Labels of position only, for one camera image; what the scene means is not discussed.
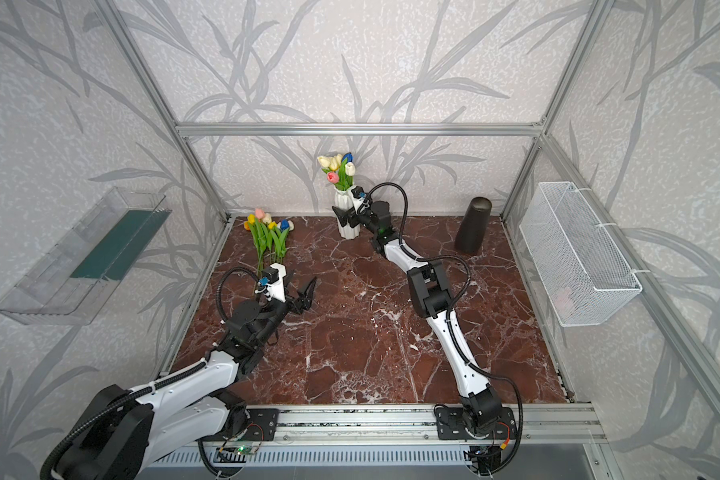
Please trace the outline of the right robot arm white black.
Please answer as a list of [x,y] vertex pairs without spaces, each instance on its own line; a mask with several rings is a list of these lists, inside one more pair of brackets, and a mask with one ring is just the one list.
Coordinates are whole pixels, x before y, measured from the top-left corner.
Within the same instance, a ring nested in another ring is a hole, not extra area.
[[514,380],[477,364],[460,328],[455,305],[471,282],[469,265],[455,255],[424,257],[408,246],[404,228],[409,201],[400,185],[387,181],[370,191],[354,186],[345,196],[345,204],[333,208],[338,224],[366,228],[372,233],[374,250],[406,274],[411,304],[435,333],[454,374],[465,434],[476,440],[493,440],[498,426],[505,429],[500,444],[465,453],[475,474],[498,473],[519,451],[523,400]]

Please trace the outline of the bundle of tulips with band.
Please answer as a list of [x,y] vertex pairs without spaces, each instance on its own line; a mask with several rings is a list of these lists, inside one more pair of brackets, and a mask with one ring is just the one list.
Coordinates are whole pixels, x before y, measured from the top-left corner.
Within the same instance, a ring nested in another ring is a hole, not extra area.
[[257,252],[256,272],[258,276],[262,275],[267,262],[284,263],[288,251],[287,239],[295,229],[292,220],[285,219],[277,222],[269,213],[257,208],[248,215],[244,222],[244,228],[251,232]]

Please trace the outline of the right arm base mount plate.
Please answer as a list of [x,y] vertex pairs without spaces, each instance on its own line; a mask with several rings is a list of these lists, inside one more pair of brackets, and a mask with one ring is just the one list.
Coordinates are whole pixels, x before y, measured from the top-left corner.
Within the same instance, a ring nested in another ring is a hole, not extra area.
[[436,404],[433,413],[440,440],[495,440],[508,443],[517,437],[517,423],[509,407],[480,417],[464,407]]

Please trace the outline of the black cylindrical vase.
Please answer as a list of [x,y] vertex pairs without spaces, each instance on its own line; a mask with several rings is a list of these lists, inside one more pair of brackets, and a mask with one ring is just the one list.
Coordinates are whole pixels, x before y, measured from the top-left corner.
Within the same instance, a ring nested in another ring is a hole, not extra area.
[[454,247],[465,254],[475,254],[481,248],[492,212],[492,202],[485,197],[473,198],[457,232]]

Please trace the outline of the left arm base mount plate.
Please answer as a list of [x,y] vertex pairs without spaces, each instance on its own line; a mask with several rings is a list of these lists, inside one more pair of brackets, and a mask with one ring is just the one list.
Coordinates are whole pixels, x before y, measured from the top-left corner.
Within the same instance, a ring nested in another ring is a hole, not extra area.
[[270,442],[275,438],[280,411],[276,408],[238,409],[230,413],[223,436],[230,440]]

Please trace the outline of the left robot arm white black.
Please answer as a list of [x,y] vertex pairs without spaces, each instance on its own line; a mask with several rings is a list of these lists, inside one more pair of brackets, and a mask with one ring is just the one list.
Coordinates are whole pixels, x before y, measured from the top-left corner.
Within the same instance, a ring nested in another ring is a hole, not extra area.
[[246,430],[246,404],[228,388],[253,371],[289,314],[311,308],[317,281],[311,279],[291,295],[292,276],[282,264],[260,273],[236,266],[221,279],[234,274],[253,280],[253,296],[227,307],[222,295],[215,295],[225,326],[222,340],[200,360],[167,376],[131,389],[110,385],[100,390],[48,454],[40,478],[134,479],[187,443]]

